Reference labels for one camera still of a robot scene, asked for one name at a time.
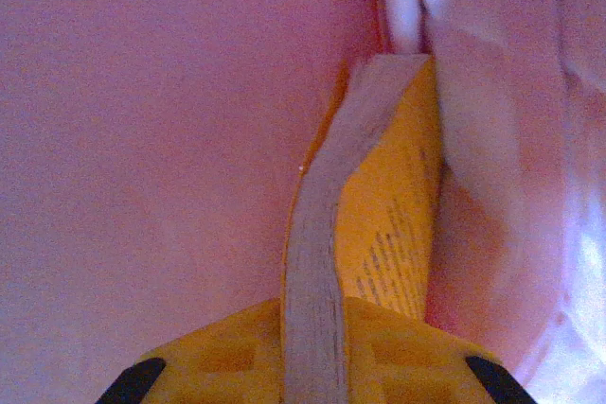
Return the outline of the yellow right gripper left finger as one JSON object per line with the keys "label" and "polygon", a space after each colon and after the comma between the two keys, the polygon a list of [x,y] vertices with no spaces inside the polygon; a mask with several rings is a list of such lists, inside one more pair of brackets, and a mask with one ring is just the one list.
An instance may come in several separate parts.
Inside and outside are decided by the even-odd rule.
{"label": "yellow right gripper left finger", "polygon": [[284,404],[282,373],[271,299],[143,354],[97,404]]}

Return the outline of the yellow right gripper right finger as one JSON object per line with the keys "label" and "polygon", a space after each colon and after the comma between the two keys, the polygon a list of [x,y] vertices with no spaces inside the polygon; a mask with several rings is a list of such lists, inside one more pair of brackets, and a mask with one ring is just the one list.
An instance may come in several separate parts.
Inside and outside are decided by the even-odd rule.
{"label": "yellow right gripper right finger", "polygon": [[366,300],[345,300],[349,404],[538,404],[484,348]]}

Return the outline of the yellow paperback book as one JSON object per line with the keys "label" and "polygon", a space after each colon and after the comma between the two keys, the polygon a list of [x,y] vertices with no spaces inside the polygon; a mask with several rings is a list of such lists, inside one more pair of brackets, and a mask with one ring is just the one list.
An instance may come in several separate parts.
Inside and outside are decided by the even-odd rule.
{"label": "yellow paperback book", "polygon": [[348,403],[348,298],[423,318],[441,167],[432,57],[379,54],[341,79],[288,221],[284,404]]}

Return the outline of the pink student backpack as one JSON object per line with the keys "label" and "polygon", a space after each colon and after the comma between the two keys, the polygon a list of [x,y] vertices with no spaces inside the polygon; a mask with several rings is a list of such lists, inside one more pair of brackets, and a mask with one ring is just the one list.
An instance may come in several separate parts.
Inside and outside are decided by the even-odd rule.
{"label": "pink student backpack", "polygon": [[340,69],[431,53],[431,324],[606,404],[606,0],[0,0],[0,404],[279,293]]}

